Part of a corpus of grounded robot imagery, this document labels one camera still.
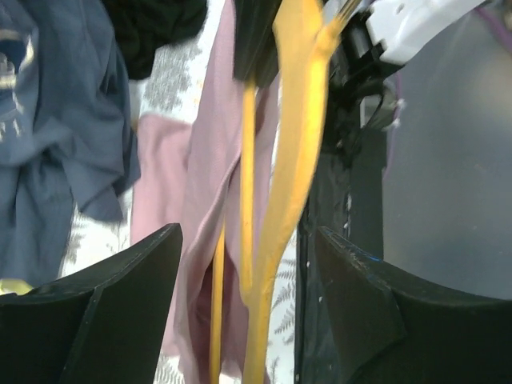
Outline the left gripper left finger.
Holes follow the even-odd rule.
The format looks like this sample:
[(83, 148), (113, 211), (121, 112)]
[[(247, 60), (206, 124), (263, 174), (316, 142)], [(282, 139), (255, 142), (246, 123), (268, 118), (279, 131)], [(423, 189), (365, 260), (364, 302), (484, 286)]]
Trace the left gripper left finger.
[(1, 298), (4, 383), (151, 383), (182, 249), (169, 224), (24, 295)]

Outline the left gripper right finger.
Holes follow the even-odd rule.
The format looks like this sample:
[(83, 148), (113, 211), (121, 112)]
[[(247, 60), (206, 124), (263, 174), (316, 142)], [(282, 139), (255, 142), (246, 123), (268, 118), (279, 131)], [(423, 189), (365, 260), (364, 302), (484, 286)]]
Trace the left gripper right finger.
[(454, 290), (323, 235), (359, 287), (335, 334), (344, 383), (508, 383), (511, 303)]

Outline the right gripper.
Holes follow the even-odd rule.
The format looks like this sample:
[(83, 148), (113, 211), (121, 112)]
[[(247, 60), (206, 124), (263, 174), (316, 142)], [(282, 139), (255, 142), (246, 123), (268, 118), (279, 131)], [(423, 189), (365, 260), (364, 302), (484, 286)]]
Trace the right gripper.
[[(278, 74), (273, 23), (281, 0), (235, 0), (234, 78), (268, 87)], [(353, 160), (362, 138), (382, 108), (384, 86), (381, 43), (371, 40), (369, 11), (359, 11), (341, 32), (330, 60), (323, 149)]]

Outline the yellow hanger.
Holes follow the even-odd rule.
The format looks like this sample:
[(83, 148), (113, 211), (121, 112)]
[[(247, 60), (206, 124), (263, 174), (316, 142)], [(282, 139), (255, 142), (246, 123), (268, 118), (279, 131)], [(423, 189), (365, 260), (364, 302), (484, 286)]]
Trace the yellow hanger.
[(330, 58), (356, 1), (325, 22), (318, 0), (282, 1), (273, 23), (282, 80), (280, 140), (263, 228), (254, 240), (255, 80), (244, 81), (239, 287), (249, 310), (242, 380), (261, 383), (275, 275), (309, 193), (322, 143)]

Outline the pink tank top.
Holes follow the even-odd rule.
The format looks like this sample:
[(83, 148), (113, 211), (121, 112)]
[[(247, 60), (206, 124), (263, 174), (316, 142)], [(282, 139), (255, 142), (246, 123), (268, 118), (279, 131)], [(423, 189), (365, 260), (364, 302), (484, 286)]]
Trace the pink tank top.
[(239, 292), (240, 155), (244, 86), (233, 77), (234, 4), (220, 15), (194, 123), (147, 114), (138, 123), (141, 177), (134, 186), (131, 240), (168, 223), (183, 245), (162, 341), (158, 383), (209, 380), (212, 259), (225, 247), (222, 353), (227, 372), (242, 372), (248, 310)]

